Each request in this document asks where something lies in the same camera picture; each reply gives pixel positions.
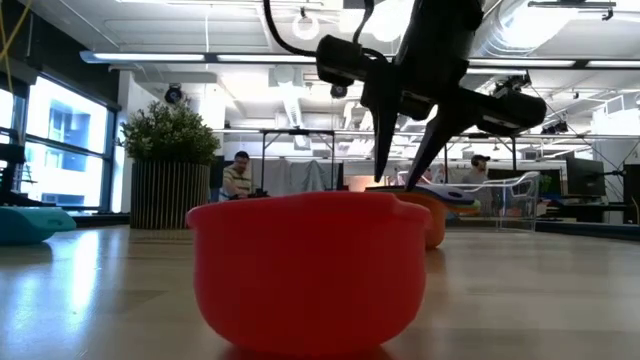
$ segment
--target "wooden planter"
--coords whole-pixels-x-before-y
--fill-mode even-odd
[[[187,212],[209,200],[209,166],[135,162],[131,228],[185,229]]]

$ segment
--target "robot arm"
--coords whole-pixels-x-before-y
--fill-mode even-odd
[[[376,181],[387,164],[398,114],[425,120],[438,104],[438,114],[427,124],[413,162],[407,190],[413,189],[451,137],[471,126],[512,136],[543,122],[546,104],[542,99],[508,88],[487,96],[460,87],[475,31],[483,19],[481,1],[415,0],[407,32],[392,62],[355,41],[330,35],[320,40],[315,53],[304,53],[316,57],[323,81],[342,87],[355,80],[364,82],[360,102],[373,115]],[[268,16],[269,0],[264,2]],[[270,29],[280,44],[275,26]]]

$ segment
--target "table surface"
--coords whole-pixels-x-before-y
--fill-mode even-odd
[[[278,359],[202,320],[188,232],[107,228],[0,248],[0,359]],[[602,360],[640,354],[640,247],[604,239],[449,231],[426,254],[409,328],[349,359]]]

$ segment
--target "green plant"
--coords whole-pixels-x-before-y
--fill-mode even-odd
[[[220,140],[202,123],[187,102],[166,105],[149,104],[147,111],[138,110],[122,123],[124,146],[136,161],[168,161],[211,165]]]

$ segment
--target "desk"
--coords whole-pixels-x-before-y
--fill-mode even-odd
[[[559,218],[576,218],[577,222],[602,223],[603,214],[607,211],[626,211],[629,205],[624,203],[610,204],[567,204],[556,209],[547,208],[547,215]]]

